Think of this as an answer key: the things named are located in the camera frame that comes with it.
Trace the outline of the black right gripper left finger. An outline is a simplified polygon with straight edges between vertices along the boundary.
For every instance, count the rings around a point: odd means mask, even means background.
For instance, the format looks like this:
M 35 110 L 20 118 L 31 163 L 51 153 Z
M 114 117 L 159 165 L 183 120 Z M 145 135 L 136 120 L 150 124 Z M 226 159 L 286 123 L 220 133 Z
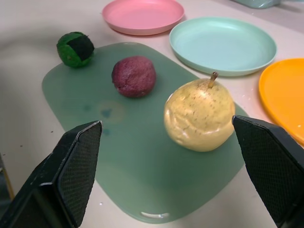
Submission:
M 0 220 L 2 228 L 78 228 L 95 181 L 103 125 L 77 126 L 30 174 Z

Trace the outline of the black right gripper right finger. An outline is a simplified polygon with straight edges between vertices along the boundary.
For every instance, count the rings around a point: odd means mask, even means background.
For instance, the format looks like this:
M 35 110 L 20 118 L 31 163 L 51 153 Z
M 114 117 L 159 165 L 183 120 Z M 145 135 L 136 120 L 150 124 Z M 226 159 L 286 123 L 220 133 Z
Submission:
M 232 118 L 246 170 L 278 228 L 304 226 L 304 149 L 280 126 Z

